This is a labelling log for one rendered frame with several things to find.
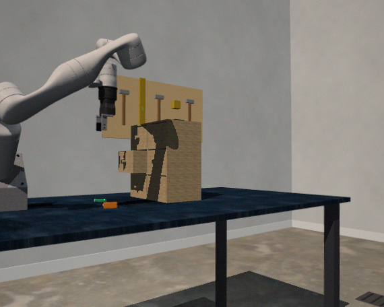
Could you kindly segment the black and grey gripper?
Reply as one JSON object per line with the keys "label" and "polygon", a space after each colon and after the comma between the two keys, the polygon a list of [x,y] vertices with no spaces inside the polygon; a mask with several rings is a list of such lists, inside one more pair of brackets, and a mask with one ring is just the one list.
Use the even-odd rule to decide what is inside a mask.
{"label": "black and grey gripper", "polygon": [[[117,77],[115,75],[103,74],[99,79],[88,86],[98,88],[98,99],[100,100],[100,114],[96,115],[96,131],[107,130],[107,117],[115,115],[115,101],[117,100]],[[102,120],[101,120],[102,115]]]}

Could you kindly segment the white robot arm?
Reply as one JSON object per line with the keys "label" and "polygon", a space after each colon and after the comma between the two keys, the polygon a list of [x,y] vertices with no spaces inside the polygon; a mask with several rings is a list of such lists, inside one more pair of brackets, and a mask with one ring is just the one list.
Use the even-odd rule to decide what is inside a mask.
{"label": "white robot arm", "polygon": [[13,170],[21,134],[21,122],[58,100],[91,85],[98,75],[117,76],[117,60],[125,69],[146,63],[140,37],[127,34],[116,40],[99,39],[96,50],[59,65],[48,81],[35,92],[24,95],[13,83],[0,83],[0,180]]}

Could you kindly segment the orange rectangular block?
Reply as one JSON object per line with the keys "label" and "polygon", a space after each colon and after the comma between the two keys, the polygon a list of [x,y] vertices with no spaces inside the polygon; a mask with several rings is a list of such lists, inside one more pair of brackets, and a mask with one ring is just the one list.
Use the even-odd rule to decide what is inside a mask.
{"label": "orange rectangular block", "polygon": [[117,202],[108,202],[104,203],[103,208],[117,208]]}

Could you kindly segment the small wooden chest of drawers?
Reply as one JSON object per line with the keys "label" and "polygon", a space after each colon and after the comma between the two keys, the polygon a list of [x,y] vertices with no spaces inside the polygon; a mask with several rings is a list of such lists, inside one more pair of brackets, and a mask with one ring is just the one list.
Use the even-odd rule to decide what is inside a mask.
{"label": "small wooden chest of drawers", "polygon": [[[148,125],[166,123],[166,147],[148,147]],[[147,199],[163,203],[201,200],[201,122],[165,119],[132,128],[147,126]],[[148,151],[166,149],[166,174],[148,173]],[[166,201],[148,198],[148,176],[166,175]]]}

